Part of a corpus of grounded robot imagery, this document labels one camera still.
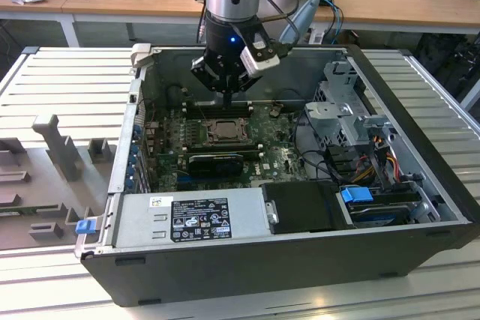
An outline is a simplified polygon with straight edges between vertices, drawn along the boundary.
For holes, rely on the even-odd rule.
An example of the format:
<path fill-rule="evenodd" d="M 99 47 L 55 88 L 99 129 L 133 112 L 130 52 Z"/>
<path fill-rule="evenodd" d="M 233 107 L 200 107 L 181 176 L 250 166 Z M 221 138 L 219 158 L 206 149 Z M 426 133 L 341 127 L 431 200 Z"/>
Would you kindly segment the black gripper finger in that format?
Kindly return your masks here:
<path fill-rule="evenodd" d="M 190 71 L 209 91 L 220 93 L 223 107 L 228 107 L 228 79 L 221 55 L 204 55 L 193 60 Z"/>
<path fill-rule="evenodd" d="M 262 76 L 252 77 L 248 73 L 241 76 L 231 76 L 227 82 L 227 106 L 231 107 L 235 94 L 246 92 L 261 78 Z"/>

